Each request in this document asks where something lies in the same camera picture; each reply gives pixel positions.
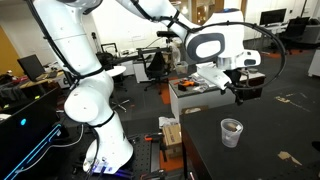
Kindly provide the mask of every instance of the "wall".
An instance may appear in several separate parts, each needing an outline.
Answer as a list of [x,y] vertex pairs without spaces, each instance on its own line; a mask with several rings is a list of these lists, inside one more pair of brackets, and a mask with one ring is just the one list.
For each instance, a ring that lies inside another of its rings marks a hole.
[[242,0],[225,0],[224,1],[224,8],[241,8]]
[[[304,13],[304,17],[313,16],[315,7],[318,0],[307,1],[307,12]],[[287,8],[285,22],[289,19],[295,18],[301,15],[304,5],[303,0],[247,0],[245,22],[257,23],[260,22],[260,15],[262,11],[269,11],[275,9]],[[260,33],[256,33],[252,29],[245,28],[245,40],[260,37]]]
[[320,1],[317,2],[316,8],[313,13],[313,17],[320,18]]
[[[96,31],[91,15],[83,16],[84,28],[92,50],[96,52],[91,32]],[[0,25],[3,27],[19,57],[36,54],[41,64],[56,61],[55,56],[31,15],[26,4],[0,7]]]
[[[158,38],[157,31],[167,30],[161,23],[152,23],[133,15],[116,1],[103,1],[92,12],[92,17],[101,43],[115,42],[119,50],[146,47]],[[153,46],[160,46],[164,40],[157,41]]]
[[314,14],[316,11],[317,3],[319,0],[307,0],[306,7],[304,8],[303,17],[318,17]]
[[5,74],[8,70],[11,70],[15,76],[23,75],[23,70],[17,59],[17,52],[0,26],[0,74]]

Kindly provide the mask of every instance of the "blue led light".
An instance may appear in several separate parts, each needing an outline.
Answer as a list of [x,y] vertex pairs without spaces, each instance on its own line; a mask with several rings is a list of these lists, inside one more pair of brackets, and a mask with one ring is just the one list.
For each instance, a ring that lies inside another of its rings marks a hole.
[[26,124],[26,122],[27,122],[26,119],[22,119],[22,120],[20,121],[21,126],[24,126],[24,125]]

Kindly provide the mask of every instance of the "cardboard box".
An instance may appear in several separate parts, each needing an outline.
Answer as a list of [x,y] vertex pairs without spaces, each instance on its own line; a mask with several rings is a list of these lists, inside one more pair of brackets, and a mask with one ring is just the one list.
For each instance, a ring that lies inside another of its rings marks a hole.
[[162,128],[164,134],[164,142],[169,157],[177,157],[182,155],[181,127],[180,124],[164,126]]

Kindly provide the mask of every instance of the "blue light strip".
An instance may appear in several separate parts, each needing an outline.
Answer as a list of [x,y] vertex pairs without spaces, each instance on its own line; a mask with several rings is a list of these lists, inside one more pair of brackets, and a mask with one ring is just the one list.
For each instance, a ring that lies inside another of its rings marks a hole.
[[[44,142],[47,140],[47,138],[57,129],[61,127],[60,124],[56,125],[51,131],[50,133],[44,138],[42,139],[42,141],[7,175],[7,177],[5,177],[4,179],[7,180],[13,173],[16,172],[16,170],[22,165],[22,163],[24,163],[28,158],[29,156],[31,156],[33,154],[34,151],[36,151],[38,149],[38,147]],[[16,177],[18,173],[15,173],[15,176],[12,177],[11,179],[14,179]]]
[[59,131],[60,131],[60,130],[58,129],[55,133],[53,133],[52,136],[49,137],[48,142],[51,142],[51,139],[53,138],[53,136],[56,135],[56,134],[58,134]]
[[39,153],[40,150],[42,150],[42,148],[47,144],[48,142],[45,142],[39,149],[37,152],[34,153],[34,155],[28,160],[27,164],[29,164],[29,162]]

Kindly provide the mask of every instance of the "fluorescent light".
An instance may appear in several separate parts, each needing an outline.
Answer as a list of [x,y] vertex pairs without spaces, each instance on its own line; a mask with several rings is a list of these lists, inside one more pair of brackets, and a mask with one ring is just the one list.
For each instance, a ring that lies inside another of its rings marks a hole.
[[186,6],[183,6],[183,8],[182,8],[182,10],[181,10],[181,13],[182,14],[187,14],[189,11],[188,11],[188,9],[187,9],[187,7]]

